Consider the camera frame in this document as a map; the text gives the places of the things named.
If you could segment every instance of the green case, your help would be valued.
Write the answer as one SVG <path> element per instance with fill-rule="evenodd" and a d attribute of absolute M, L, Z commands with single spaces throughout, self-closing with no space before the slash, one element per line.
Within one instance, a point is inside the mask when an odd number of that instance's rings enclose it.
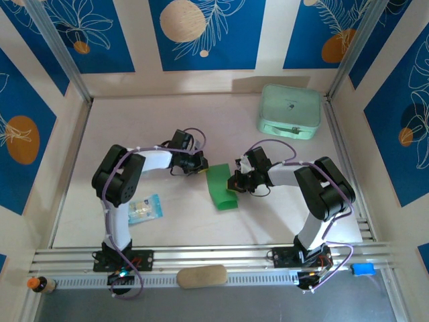
<path fill-rule="evenodd" d="M 320 126 L 320 93 L 265 85 L 259 106 L 259 131 L 293 139 L 311 139 Z"/>

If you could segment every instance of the small packet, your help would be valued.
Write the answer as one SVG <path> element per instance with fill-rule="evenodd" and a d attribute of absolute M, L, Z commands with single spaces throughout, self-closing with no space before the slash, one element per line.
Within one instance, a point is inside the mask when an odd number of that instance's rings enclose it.
<path fill-rule="evenodd" d="M 143 201 L 131 201 L 128 208 L 128 224 L 141 223 L 163 216 L 160 196 L 152 195 Z"/>

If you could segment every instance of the orange circle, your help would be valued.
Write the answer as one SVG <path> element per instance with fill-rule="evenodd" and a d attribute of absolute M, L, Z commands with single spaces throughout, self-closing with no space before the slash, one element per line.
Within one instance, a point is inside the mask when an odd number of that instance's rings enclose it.
<path fill-rule="evenodd" d="M 86 55 L 90 52 L 89 45 L 86 42 L 81 42 L 80 40 L 73 44 L 73 48 L 82 55 Z"/>
<path fill-rule="evenodd" d="M 20 164 L 33 163 L 40 147 L 39 130 L 33 120 L 22 115 L 12 117 L 7 124 L 6 131 L 9 134 L 12 133 L 6 141 L 9 155 Z"/>
<path fill-rule="evenodd" d="M 355 29 L 347 29 L 329 38 L 323 45 L 322 59 L 329 63 L 337 63 L 343 60 L 355 34 Z"/>
<path fill-rule="evenodd" d="M 40 285 L 40 280 L 36 277 L 32 277 L 27 281 L 27 287 L 35 289 Z"/>
<path fill-rule="evenodd" d="M 400 144 L 407 147 L 410 146 L 411 143 L 413 143 L 413 131 L 410 130 L 408 127 L 405 127 L 400 132 Z"/>

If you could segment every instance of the purple cable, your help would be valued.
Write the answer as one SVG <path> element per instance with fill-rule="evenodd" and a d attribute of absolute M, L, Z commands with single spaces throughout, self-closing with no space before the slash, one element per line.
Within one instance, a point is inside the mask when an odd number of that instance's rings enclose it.
<path fill-rule="evenodd" d="M 314 169 L 316 169 L 335 188 L 335 190 L 339 193 L 339 195 L 344 199 L 344 201 L 349 206 L 350 211 L 348 213 L 345 213 L 344 215 L 340 215 L 338 217 L 335 217 L 333 220 L 331 220 L 331 222 L 329 223 L 328 227 L 326 228 L 326 230 L 324 231 L 324 233 L 322 235 L 322 239 L 325 239 L 326 235 L 328 235 L 328 232 L 331 229 L 331 227 L 333 226 L 333 224 L 334 224 L 335 221 L 337 221 L 337 220 L 339 220 L 341 218 L 344 218 L 344 217 L 348 217 L 348 216 L 352 215 L 355 212 L 355 208 L 351 204 L 349 198 L 347 198 L 347 196 L 344 194 L 344 192 L 341 191 L 340 187 L 321 168 L 319 168 L 317 165 L 315 165 L 313 163 L 310 163 L 310 162 L 291 162 L 291 163 L 284 162 L 283 165 L 285 165 L 285 166 L 301 166 L 301 165 L 303 165 L 303 166 L 311 166 L 311 167 L 313 167 Z M 338 272 L 339 269 L 341 267 L 343 267 L 347 263 L 347 261 L 351 258 L 351 256 L 353 255 L 353 246 L 350 245 L 350 244 L 338 243 L 338 242 L 332 242 L 332 241 L 326 241 L 326 243 L 328 245 L 346 246 L 346 247 L 350 248 L 350 254 L 322 282 L 320 282 L 314 288 L 312 288 L 311 289 L 312 292 L 314 292 L 316 289 L 318 289 L 319 287 L 321 287 L 327 280 L 329 280 L 331 277 L 333 277 L 334 274 L 336 272 Z"/>
<path fill-rule="evenodd" d="M 111 242 L 113 248 L 115 249 L 115 251 L 122 257 L 122 259 L 125 261 L 125 263 L 127 263 L 129 265 L 129 267 L 135 272 L 135 274 L 137 275 L 137 277 L 140 280 L 140 289 L 139 292 L 136 293 L 135 295 L 132 295 L 130 297 L 118 297 L 115 295 L 116 299 L 121 299 L 121 300 L 132 300 L 137 298 L 141 292 L 143 292 L 143 278 L 141 277 L 141 274 L 139 272 L 139 270 L 128 260 L 128 258 L 122 254 L 122 251 L 119 249 L 119 247 L 116 245 L 115 241 L 113 240 L 112 237 L 112 231 L 110 228 L 110 208 L 109 205 L 107 204 L 107 200 L 106 200 L 106 192 L 107 192 L 107 188 L 109 187 L 110 183 L 113 180 L 114 175 L 117 173 L 117 171 L 120 169 L 122 163 L 124 163 L 124 161 L 133 153 L 136 152 L 142 152 L 142 151 L 169 151 L 169 152 L 184 152 L 184 153 L 188 153 L 188 154 L 195 154 L 199 151 L 202 151 L 202 149 L 205 147 L 206 145 L 206 136 L 205 134 L 195 128 L 195 127 L 189 127 L 188 129 L 185 129 L 184 131 L 187 131 L 189 129 L 193 129 L 195 131 L 198 131 L 201 133 L 201 135 L 204 138 L 204 141 L 201 145 L 201 147 L 197 150 L 193 150 L 193 151 L 188 151 L 188 150 L 179 150 L 179 149 L 169 149 L 169 148 L 161 148 L 161 147 L 153 147 L 153 148 L 137 148 L 131 151 L 128 151 L 117 163 L 117 165 L 114 167 L 114 169 L 112 170 L 112 172 L 110 173 L 105 186 L 103 187 L 103 191 L 101 193 L 101 200 L 103 201 L 103 204 L 105 206 L 105 226 L 106 226 L 106 234 L 109 236 L 109 241 Z"/>
<path fill-rule="evenodd" d="M 288 159 L 286 159 L 286 160 L 284 160 L 284 162 L 287 162 L 287 161 L 290 161 L 290 160 L 293 160 L 294 158 L 296 158 L 296 150 L 290 145 L 290 144 L 288 144 L 288 143 L 286 143 L 286 142 L 283 142 L 283 141 L 281 141 L 281 140 L 276 140 L 276 139 L 265 139 L 265 140 L 261 140 L 261 141 L 258 141 L 258 142 L 256 142 L 255 144 L 253 144 L 251 147 L 250 147 L 250 149 L 248 149 L 247 150 L 247 152 L 248 151 L 250 151 L 250 150 L 252 150 L 254 147 L 256 147 L 258 144 L 261 144 L 261 143 L 263 143 L 263 142 L 277 142 L 277 143 L 281 143 L 281 144 L 284 144 L 285 146 L 287 146 L 289 149 L 291 149 L 291 151 L 294 153 L 294 156 L 292 156 L 291 158 L 288 158 Z"/>
<path fill-rule="evenodd" d="M 330 273 L 327 277 L 324 278 L 324 280 L 322 282 L 320 282 L 319 284 L 317 284 L 315 287 L 313 287 L 311 289 L 312 292 L 314 292 L 315 290 L 317 290 L 319 287 L 321 287 L 324 283 L 326 283 L 331 277 L 333 277 L 335 275 L 336 272 L 339 271 L 340 268 L 342 268 L 351 258 L 351 256 L 353 255 L 353 246 L 350 244 L 346 244 L 346 243 L 337 243 L 337 242 L 332 242 L 332 241 L 327 241 L 326 242 L 328 245 L 331 246 L 346 246 L 348 248 L 350 248 L 350 253 L 349 255 L 347 255 L 347 257 L 334 269 L 334 271 L 332 273 Z"/>

